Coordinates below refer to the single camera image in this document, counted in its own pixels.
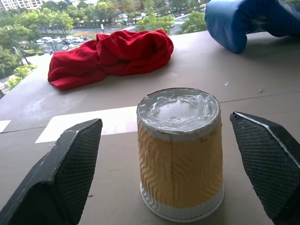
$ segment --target beige table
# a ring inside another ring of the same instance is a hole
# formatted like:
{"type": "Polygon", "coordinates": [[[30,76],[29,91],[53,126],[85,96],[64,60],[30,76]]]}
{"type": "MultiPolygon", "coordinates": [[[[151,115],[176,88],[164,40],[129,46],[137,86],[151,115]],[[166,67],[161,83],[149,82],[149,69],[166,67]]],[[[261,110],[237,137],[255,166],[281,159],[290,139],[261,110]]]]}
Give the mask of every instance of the beige table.
{"type": "MultiPolygon", "coordinates": [[[[1,99],[0,120],[11,122],[0,134],[0,208],[53,146],[54,142],[35,144],[53,116],[134,106],[158,89],[193,87],[214,94],[221,102],[225,182],[220,208],[195,224],[271,225],[244,172],[229,115],[237,110],[265,117],[283,125],[300,141],[300,43],[253,34],[246,51],[236,55],[207,32],[173,36],[172,40],[172,60],[153,73],[109,77],[60,92],[46,82],[41,70],[1,99]]],[[[148,210],[139,184],[136,132],[102,136],[90,190],[93,197],[87,200],[80,224],[173,224],[148,210]]]]}

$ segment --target black mesh surface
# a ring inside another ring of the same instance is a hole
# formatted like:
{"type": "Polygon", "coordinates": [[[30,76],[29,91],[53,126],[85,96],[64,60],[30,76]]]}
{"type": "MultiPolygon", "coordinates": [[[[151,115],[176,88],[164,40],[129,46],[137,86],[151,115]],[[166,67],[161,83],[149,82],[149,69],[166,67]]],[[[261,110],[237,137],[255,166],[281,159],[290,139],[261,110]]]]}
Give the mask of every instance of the black mesh surface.
{"type": "Polygon", "coordinates": [[[273,221],[287,219],[300,204],[300,145],[282,126],[263,118],[233,112],[230,120],[267,215],[273,221]]]}
{"type": "Polygon", "coordinates": [[[93,180],[100,119],[64,131],[0,212],[0,225],[76,225],[93,180]]]}

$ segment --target road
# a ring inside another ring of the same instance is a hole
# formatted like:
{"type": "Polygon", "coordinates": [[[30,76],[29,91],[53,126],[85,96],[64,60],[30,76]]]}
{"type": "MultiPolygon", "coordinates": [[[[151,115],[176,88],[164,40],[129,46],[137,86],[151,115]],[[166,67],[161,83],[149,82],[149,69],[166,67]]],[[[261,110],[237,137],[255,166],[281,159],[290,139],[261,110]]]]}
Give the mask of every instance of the road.
{"type": "MultiPolygon", "coordinates": [[[[171,28],[171,35],[175,35],[177,31],[180,31],[180,25],[183,24],[183,22],[188,18],[188,14],[175,18],[175,25],[171,28]]],[[[107,28],[104,27],[104,32],[105,33],[113,33],[118,30],[129,30],[129,31],[136,31],[136,28],[134,25],[129,25],[126,28],[122,27],[112,27],[112,28],[107,28]]],[[[101,28],[80,28],[80,29],[73,29],[71,33],[90,33],[90,34],[98,34],[102,33],[101,28]]]]}

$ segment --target red cloth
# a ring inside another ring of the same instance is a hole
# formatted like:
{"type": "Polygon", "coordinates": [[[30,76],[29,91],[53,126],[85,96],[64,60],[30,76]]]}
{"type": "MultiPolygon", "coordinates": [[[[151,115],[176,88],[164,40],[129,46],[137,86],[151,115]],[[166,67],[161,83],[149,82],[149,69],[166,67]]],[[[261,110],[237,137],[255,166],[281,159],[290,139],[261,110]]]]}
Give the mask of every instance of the red cloth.
{"type": "Polygon", "coordinates": [[[163,30],[97,34],[79,48],[53,55],[48,82],[68,90],[103,80],[107,75],[144,74],[163,67],[174,46],[163,30]]]}

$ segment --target white paper strip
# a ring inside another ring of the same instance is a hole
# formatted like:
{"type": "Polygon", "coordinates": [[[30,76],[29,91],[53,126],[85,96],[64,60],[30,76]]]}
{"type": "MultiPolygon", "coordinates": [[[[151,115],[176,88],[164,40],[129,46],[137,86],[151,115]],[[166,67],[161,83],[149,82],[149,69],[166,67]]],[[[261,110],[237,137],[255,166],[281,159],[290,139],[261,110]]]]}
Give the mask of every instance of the white paper strip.
{"type": "Polygon", "coordinates": [[[2,120],[0,121],[0,133],[4,131],[4,129],[8,126],[11,120],[2,120]]]}
{"type": "Polygon", "coordinates": [[[42,132],[36,143],[56,141],[68,128],[92,119],[102,119],[101,135],[112,135],[137,131],[136,106],[107,109],[54,116],[42,132]]]}

